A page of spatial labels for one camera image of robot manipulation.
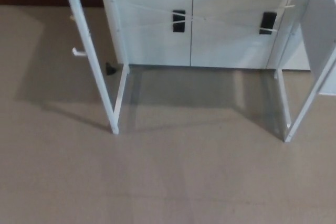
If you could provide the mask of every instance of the white cabinet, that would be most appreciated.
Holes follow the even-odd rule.
[[[278,30],[286,0],[194,0],[191,66],[266,69],[277,33],[259,34],[264,12],[276,12]]]
[[[259,34],[264,13],[277,13],[274,30],[289,25],[281,23],[287,0],[117,2],[129,63],[136,65],[266,69],[277,32]],[[184,33],[173,32],[174,10],[186,12]],[[295,57],[286,69],[306,66],[306,55]]]
[[[192,0],[117,0],[130,64],[190,66],[191,19],[174,33],[173,10],[192,14]]]

